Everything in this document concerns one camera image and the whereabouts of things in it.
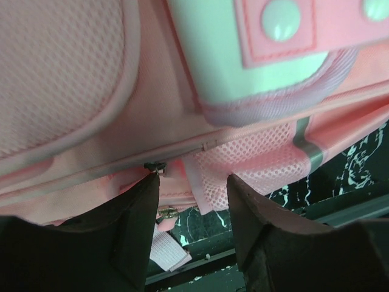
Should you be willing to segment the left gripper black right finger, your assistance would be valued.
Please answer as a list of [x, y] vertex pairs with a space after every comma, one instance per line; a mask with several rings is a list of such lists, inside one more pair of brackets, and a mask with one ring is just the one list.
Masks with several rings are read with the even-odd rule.
[[388, 220], [333, 228], [227, 180], [236, 260], [247, 291], [387, 291]]

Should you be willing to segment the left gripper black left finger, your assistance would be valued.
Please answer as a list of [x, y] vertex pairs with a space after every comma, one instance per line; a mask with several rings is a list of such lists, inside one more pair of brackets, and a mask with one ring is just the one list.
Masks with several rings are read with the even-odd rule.
[[1, 290], [143, 291], [159, 185], [152, 173], [59, 226], [1, 217]]

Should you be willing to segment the pink student backpack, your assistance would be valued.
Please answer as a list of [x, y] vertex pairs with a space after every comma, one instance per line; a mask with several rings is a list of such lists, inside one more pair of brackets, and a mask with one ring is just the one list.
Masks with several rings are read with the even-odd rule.
[[387, 1], [1, 2], [1, 214], [58, 225], [165, 164], [165, 271], [231, 173], [266, 195], [387, 119]]

